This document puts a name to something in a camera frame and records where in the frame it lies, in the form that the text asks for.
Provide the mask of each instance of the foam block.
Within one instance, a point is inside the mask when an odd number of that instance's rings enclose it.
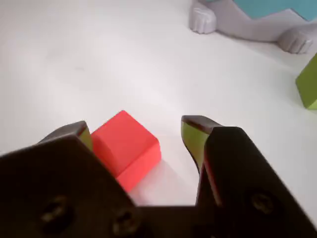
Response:
[[[317,54],[298,76],[296,85],[305,108],[317,110]]]
[[[121,111],[92,133],[93,150],[125,191],[160,161],[159,141]]]

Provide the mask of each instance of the gray toy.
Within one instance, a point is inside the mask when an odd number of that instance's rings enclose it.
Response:
[[[200,34],[218,30],[301,54],[317,33],[317,0],[195,0],[189,21]]]

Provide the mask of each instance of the screw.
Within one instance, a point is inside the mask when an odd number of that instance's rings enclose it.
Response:
[[[270,215],[274,212],[273,199],[264,193],[255,193],[251,196],[252,206],[264,215]]]
[[[131,237],[141,225],[136,209],[129,208],[119,211],[112,224],[112,232],[116,237]]]
[[[44,208],[40,220],[45,233],[59,233],[73,220],[73,210],[65,196],[56,196]]]

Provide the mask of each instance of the screw hole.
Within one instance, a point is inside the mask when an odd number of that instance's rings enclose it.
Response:
[[[134,235],[141,224],[137,211],[124,209],[118,212],[112,224],[112,231],[116,237],[130,237]]]
[[[267,191],[253,189],[253,191],[248,192],[247,200],[248,205],[259,215],[275,217],[282,212],[279,200]]]
[[[60,233],[73,221],[73,209],[65,196],[57,196],[43,209],[40,221],[45,233]]]

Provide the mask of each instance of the green block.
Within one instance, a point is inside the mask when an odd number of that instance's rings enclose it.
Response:
[[[298,76],[296,85],[305,108],[317,110],[317,54]]]

